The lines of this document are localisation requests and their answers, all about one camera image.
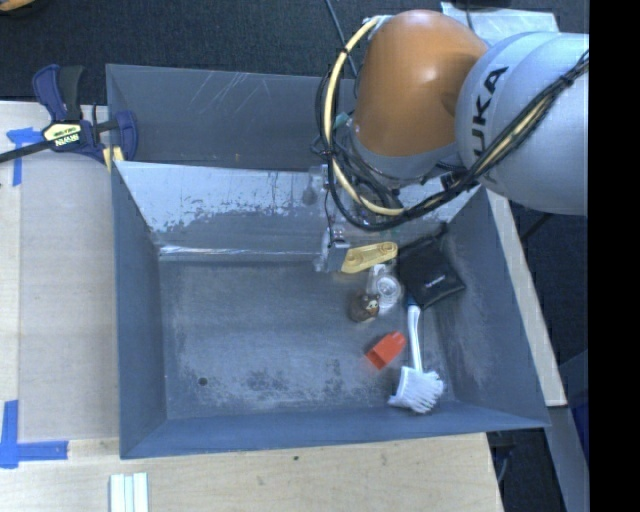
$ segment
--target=scrub brush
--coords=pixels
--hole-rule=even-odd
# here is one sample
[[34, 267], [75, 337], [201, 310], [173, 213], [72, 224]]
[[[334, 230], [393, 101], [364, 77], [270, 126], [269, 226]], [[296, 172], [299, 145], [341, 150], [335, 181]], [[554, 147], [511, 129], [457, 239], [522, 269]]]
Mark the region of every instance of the scrub brush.
[[423, 372], [420, 344], [418, 341], [418, 320], [420, 307], [413, 297], [407, 299], [407, 323], [409, 328], [409, 345], [413, 368], [403, 366], [400, 370], [400, 382], [395, 395], [389, 397], [389, 405], [406, 407], [417, 413], [430, 411], [442, 395], [444, 383], [435, 371]]

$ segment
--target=yellow object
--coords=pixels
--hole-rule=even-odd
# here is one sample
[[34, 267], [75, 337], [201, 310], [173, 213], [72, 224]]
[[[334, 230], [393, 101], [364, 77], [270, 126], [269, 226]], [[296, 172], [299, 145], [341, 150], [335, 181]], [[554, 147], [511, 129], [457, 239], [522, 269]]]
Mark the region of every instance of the yellow object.
[[398, 255], [398, 245], [394, 242], [381, 242], [379, 244], [364, 245], [347, 251], [342, 264], [342, 272], [355, 274], [395, 258]]
[[32, 3], [34, 0], [7, 0], [0, 4], [0, 11], [12, 11], [18, 7], [24, 7], [27, 4]]

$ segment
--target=yellow label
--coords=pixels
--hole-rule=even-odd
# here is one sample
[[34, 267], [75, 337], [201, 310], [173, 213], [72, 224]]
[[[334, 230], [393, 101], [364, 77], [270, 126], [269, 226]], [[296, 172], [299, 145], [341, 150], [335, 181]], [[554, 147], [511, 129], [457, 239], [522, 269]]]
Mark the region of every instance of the yellow label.
[[46, 140], [55, 140], [62, 137], [78, 140], [79, 136], [73, 136], [81, 131], [82, 127], [79, 124], [52, 124], [42, 135]]

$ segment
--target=table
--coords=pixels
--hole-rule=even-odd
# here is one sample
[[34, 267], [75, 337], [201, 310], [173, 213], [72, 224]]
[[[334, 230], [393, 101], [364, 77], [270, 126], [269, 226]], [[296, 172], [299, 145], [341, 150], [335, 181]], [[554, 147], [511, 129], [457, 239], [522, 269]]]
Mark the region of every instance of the table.
[[[103, 118], [105, 115], [106, 110], [101, 108], [100, 116]], [[46, 110], [38, 104], [0, 102], [0, 131], [3, 134], [19, 127], [43, 128], [47, 119]], [[9, 149], [13, 149], [13, 145], [3, 136], [0, 138], [0, 151]], [[36, 160], [47, 172], [52, 172], [56, 168], [54, 166], [68, 171], [79, 165], [87, 171], [96, 170], [88, 174], [92, 178], [83, 174], [84, 178], [104, 178], [108, 183], [104, 168], [84, 157], [43, 152], [31, 158], [34, 169]], [[25, 180], [29, 179], [28, 172], [29, 166], [26, 165]], [[117, 404], [112, 399], [117, 397], [117, 383], [113, 381], [116, 372], [112, 356], [115, 351], [100, 345], [100, 336], [109, 339], [111, 331], [106, 334], [100, 329], [96, 331], [96, 326], [87, 320], [91, 315], [94, 318], [112, 315], [108, 301], [101, 302], [105, 300], [105, 290], [96, 288], [110, 286], [112, 281], [108, 272], [105, 275], [105, 267], [93, 264], [94, 259], [90, 264], [83, 252], [95, 251], [95, 247], [87, 246], [86, 240], [83, 242], [82, 239], [83, 230], [88, 229], [87, 222], [82, 218], [68, 219], [67, 228], [70, 225], [80, 230], [75, 232], [77, 236], [73, 240], [68, 240], [74, 248], [68, 254], [69, 266], [66, 270], [48, 273], [47, 282], [42, 283], [42, 291], [50, 294], [48, 309], [44, 307], [42, 311], [58, 316], [40, 318], [39, 322], [44, 326], [41, 330], [32, 327], [25, 332], [20, 305], [24, 305], [21, 290], [24, 290], [26, 276], [21, 272], [24, 272], [26, 263], [22, 261], [21, 250], [28, 237], [25, 238], [21, 218], [32, 212], [21, 208], [22, 194], [27, 185], [12, 186], [12, 175], [12, 163], [0, 166], [0, 401], [16, 398], [22, 401], [29, 397], [33, 401], [33, 396], [42, 392], [62, 396], [62, 400], [49, 400], [40, 411], [32, 408], [27, 419], [38, 424], [44, 432], [43, 438], [48, 438], [45, 431], [49, 424], [55, 427], [55, 431], [70, 432], [67, 437], [70, 443], [66, 461], [27, 462], [15, 470], [0, 470], [0, 511], [107, 510], [109, 476], [136, 472], [148, 473], [150, 510], [154, 512], [390, 510], [400, 507], [473, 512], [503, 510], [484, 434], [121, 461], [118, 457], [117, 418], [113, 415]], [[82, 183], [91, 184], [80, 180], [73, 186], [82, 186]], [[566, 405], [508, 202], [491, 195], [491, 206], [518, 304], [523, 311], [545, 401], [548, 406]], [[64, 208], [65, 205], [61, 203], [59, 207]], [[109, 246], [108, 239], [101, 243]], [[49, 258], [53, 257], [53, 252], [49, 256], [41, 254], [39, 264], [46, 266], [47, 261], [51, 261]], [[70, 304], [71, 309], [63, 311], [71, 315], [65, 320], [54, 306], [74, 296], [76, 300]], [[106, 309], [99, 310], [100, 304], [107, 304]], [[88, 315], [78, 316], [78, 308]], [[59, 344], [48, 342], [61, 337], [55, 329], [64, 331], [67, 339], [62, 351]], [[93, 345], [87, 347], [84, 344], [74, 346], [74, 340], [78, 342], [78, 333], [83, 332], [85, 336], [86, 332], [91, 332], [93, 342], [102, 349], [95, 350]], [[28, 347], [25, 340], [30, 340]], [[21, 364], [27, 360], [39, 360], [41, 364]], [[38, 433], [29, 431], [28, 425], [21, 425], [19, 436], [19, 439], [29, 440], [38, 437]]]

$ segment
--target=bin floor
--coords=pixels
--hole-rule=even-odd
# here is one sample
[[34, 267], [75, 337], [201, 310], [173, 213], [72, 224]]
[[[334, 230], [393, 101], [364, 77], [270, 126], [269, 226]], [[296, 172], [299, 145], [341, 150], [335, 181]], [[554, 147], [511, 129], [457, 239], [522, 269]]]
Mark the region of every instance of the bin floor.
[[362, 276], [310, 263], [161, 264], [170, 418], [281, 409], [379, 407], [395, 392], [408, 346], [378, 371], [364, 357], [401, 304], [373, 321], [347, 317]]

